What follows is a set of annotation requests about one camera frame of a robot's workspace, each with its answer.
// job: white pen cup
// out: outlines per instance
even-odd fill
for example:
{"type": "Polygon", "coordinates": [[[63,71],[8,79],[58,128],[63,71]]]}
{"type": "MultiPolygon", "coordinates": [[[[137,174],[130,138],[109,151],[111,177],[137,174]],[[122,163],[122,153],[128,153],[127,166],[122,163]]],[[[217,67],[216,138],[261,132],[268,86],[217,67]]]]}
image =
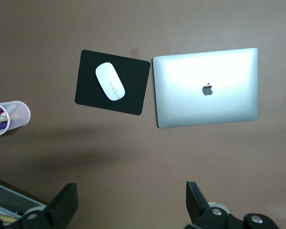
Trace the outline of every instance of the white pen cup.
{"type": "Polygon", "coordinates": [[[0,111],[2,111],[0,124],[6,125],[4,129],[0,129],[0,135],[26,125],[31,118],[28,106],[20,101],[0,103],[0,111]]]}

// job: yellow object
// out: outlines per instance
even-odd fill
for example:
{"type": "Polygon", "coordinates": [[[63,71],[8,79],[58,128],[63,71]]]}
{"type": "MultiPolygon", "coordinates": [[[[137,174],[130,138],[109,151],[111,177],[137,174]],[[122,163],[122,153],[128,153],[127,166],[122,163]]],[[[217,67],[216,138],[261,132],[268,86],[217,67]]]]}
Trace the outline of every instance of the yellow object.
{"type": "Polygon", "coordinates": [[[13,216],[2,216],[2,215],[0,215],[0,220],[7,223],[13,223],[17,221],[17,219],[14,218],[13,216]]]}

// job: macbook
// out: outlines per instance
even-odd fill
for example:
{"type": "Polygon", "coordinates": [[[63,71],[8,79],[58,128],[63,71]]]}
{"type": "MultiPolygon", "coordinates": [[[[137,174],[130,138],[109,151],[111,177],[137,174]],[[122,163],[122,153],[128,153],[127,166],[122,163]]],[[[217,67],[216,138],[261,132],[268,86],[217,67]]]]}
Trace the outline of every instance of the macbook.
{"type": "Polygon", "coordinates": [[[256,48],[153,59],[160,128],[258,118],[256,48]]]}

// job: silver laptop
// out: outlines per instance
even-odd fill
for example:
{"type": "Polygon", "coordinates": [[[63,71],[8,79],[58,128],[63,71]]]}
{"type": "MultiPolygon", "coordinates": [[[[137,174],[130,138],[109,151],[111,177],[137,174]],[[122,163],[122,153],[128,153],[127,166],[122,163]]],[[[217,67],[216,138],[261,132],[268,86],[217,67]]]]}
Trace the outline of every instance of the silver laptop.
{"type": "Polygon", "coordinates": [[[256,48],[153,59],[160,128],[256,120],[256,48]]]}

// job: apple logo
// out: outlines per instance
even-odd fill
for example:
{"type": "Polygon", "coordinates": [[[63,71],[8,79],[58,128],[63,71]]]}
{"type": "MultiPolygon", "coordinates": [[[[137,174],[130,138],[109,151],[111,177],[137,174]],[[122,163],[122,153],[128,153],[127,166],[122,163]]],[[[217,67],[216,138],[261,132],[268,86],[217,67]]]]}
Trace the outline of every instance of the apple logo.
{"type": "Polygon", "coordinates": [[[211,95],[211,94],[213,93],[212,90],[211,90],[212,86],[209,85],[209,84],[210,84],[210,83],[208,83],[207,86],[204,86],[204,87],[202,88],[202,92],[204,93],[204,95],[211,95]]]}

